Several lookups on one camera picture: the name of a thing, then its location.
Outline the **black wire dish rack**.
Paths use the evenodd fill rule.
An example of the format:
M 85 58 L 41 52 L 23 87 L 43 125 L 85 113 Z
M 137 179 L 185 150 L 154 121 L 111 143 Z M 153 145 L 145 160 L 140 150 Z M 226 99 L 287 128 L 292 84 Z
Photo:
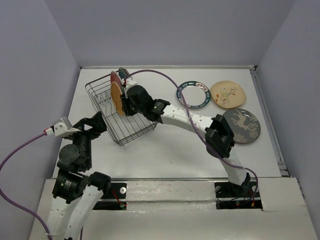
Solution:
M 85 85 L 85 89 L 97 112 L 102 112 L 107 125 L 107 132 L 118 145 L 125 144 L 153 131 L 157 123 L 147 120 L 137 113 L 133 116 L 119 115 L 111 96 L 110 74 L 93 80 Z

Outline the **woven bamboo tray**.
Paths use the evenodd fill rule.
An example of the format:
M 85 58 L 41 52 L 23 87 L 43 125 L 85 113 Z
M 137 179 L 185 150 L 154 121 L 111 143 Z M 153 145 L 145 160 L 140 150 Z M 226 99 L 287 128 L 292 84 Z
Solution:
M 113 82 L 110 86 L 110 93 L 111 93 L 111 98 L 114 104 L 114 107 L 117 111 L 117 113 L 120 116 L 123 116 L 125 113 L 122 109 L 123 104 L 122 104 L 122 99 L 121 96 L 123 94 L 122 89 L 120 88 L 120 86 L 116 83 Z

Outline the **red plate with teal flower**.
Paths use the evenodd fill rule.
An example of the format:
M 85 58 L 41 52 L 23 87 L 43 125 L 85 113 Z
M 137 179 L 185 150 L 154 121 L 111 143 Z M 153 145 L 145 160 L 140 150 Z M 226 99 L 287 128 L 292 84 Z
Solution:
M 118 73 L 115 72 L 115 71 L 112 71 L 112 72 L 110 73 L 110 82 L 111 82 L 111 83 L 117 83 L 119 86 L 122 85 L 121 78 L 120 78 L 120 76 L 118 75 Z

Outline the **grey plate with deer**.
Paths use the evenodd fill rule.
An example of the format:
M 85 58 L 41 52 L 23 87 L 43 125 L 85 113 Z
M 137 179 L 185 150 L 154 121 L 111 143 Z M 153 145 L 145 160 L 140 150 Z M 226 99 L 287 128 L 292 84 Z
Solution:
M 236 144 L 251 144 L 261 134 L 259 120 L 248 110 L 242 108 L 229 109 L 223 113 L 223 117 L 234 133 Z

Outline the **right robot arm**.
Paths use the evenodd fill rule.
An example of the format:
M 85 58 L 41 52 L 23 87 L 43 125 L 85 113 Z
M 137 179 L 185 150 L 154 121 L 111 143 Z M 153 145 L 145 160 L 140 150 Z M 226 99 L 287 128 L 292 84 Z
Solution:
M 166 100 L 152 99 L 141 85 L 124 87 L 120 99 L 127 116 L 141 114 L 151 122 L 197 134 L 204 141 L 206 151 L 223 165 L 231 192 L 242 196 L 248 191 L 251 176 L 238 158 L 234 133 L 222 115 L 208 117 L 187 112 Z

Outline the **dark teal blossom plate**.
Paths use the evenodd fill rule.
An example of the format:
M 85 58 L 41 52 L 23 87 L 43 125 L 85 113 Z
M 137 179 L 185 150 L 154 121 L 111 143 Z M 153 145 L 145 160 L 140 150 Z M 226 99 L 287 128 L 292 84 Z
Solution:
M 117 73 L 122 80 L 125 80 L 130 75 L 128 70 L 123 67 L 120 67 Z

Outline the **white plate with teal rim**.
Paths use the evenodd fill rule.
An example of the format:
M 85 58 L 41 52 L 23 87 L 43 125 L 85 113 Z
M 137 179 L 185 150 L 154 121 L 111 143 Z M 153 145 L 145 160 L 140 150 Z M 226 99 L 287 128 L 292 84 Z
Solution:
M 199 81 L 183 82 L 176 90 L 177 100 L 189 109 L 201 109 L 209 104 L 211 93 L 209 88 Z

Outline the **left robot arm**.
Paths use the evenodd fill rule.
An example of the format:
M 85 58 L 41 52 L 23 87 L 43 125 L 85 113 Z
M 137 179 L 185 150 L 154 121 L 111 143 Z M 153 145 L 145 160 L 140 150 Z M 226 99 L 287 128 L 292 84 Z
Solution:
M 46 235 L 50 240 L 76 240 L 98 200 L 110 194 L 108 175 L 100 172 L 85 175 L 92 168 L 92 140 L 106 130 L 100 111 L 76 124 L 62 117 L 45 130 L 47 135 L 71 141 L 58 154 L 58 174 L 46 223 Z

